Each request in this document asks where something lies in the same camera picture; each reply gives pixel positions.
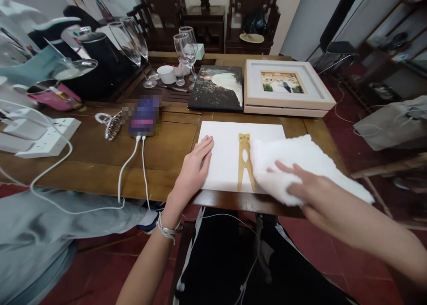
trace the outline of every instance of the white towel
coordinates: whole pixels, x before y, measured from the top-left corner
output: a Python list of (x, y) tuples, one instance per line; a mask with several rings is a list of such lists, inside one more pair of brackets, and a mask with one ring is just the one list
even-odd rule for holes
[[(286, 191), (291, 183), (302, 183), (294, 175), (280, 171), (274, 162), (292, 167), (296, 163), (306, 171), (326, 176), (346, 191), (372, 204), (372, 195), (358, 182), (341, 173), (330, 159), (312, 140), (310, 135), (263, 143), (257, 139), (250, 140), (250, 159), (255, 180), (271, 196), (288, 206), (302, 205), (303, 202)], [(277, 173), (267, 173), (271, 168)]]

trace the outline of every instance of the black pants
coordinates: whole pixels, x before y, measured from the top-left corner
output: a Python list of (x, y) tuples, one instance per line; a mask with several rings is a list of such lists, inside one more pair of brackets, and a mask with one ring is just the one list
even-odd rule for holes
[[(251, 233), (253, 243), (247, 243), (247, 237), (239, 234), (238, 220), (212, 216), (220, 213), (238, 217), (237, 212), (213, 208), (202, 208), (199, 213), (204, 218), (196, 221), (175, 292), (180, 305), (235, 304), (241, 294), (256, 257), (257, 241)], [(270, 273), (255, 265), (243, 304), (357, 304), (305, 259), (280, 224), (264, 217), (260, 237), (260, 253), (268, 255)]]

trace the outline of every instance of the wine glass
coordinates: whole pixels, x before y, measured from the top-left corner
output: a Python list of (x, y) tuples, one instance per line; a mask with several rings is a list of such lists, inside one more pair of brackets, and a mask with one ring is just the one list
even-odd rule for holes
[[(194, 34), (193, 27), (190, 27), (190, 26), (180, 27), (179, 28), (179, 33), (187, 33), (188, 34), (188, 36), (190, 37), (190, 40), (192, 42), (193, 48), (194, 48), (194, 50), (196, 51), (196, 54), (197, 54), (197, 52), (198, 52), (198, 46), (197, 46), (196, 36)], [(191, 74), (192, 75), (190, 76), (189, 80), (192, 81), (192, 82), (195, 82), (196, 79), (197, 79), (197, 75), (196, 75), (196, 72), (194, 70), (194, 65), (191, 68)]]
[(123, 22), (126, 30), (129, 32), (130, 36), (132, 37), (132, 40), (135, 43), (135, 46), (137, 47), (139, 53), (142, 57), (147, 61), (148, 66), (150, 66), (151, 71), (148, 74), (148, 79), (151, 80), (159, 80), (160, 76), (157, 74), (157, 72), (153, 69), (151, 66), (150, 61), (148, 60), (148, 47), (147, 43), (144, 39), (144, 36), (138, 29), (138, 25), (136, 24), (135, 20), (132, 17), (123, 17), (120, 18), (120, 21)]
[[(123, 22), (112, 22), (108, 24), (108, 27), (121, 47), (123, 53), (143, 71), (143, 68), (141, 67), (141, 54), (139, 53), (139, 50), (137, 49), (129, 32), (126, 30)], [(146, 80), (143, 83), (145, 88), (153, 88), (156, 85), (157, 82), (155, 80), (148, 79), (148, 77), (146, 77)]]
[[(188, 68), (192, 68), (196, 62), (197, 53), (194, 50), (193, 42), (188, 33), (176, 34), (173, 37), (173, 42), (175, 44), (175, 50), (177, 51), (179, 62)], [(188, 88), (192, 91), (194, 83), (192, 83)]]

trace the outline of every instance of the smartphone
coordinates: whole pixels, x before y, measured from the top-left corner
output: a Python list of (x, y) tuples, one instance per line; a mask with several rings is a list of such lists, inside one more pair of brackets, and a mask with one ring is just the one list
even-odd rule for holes
[(161, 98), (145, 95), (128, 106), (130, 136), (158, 135), (161, 123)]

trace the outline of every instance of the cat-shaped bookmark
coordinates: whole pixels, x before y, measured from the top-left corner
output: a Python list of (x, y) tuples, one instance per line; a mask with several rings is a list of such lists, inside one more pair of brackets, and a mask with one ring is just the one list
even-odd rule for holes
[[(250, 134), (242, 134), (239, 133), (239, 175), (237, 181), (237, 190), (240, 192), (242, 190), (242, 180), (243, 180), (243, 171), (245, 168), (248, 169), (250, 184), (252, 185), (252, 190), (255, 192), (255, 179), (252, 174), (252, 163), (250, 162)], [(248, 159), (243, 159), (243, 150), (246, 149), (246, 153), (248, 154)]]

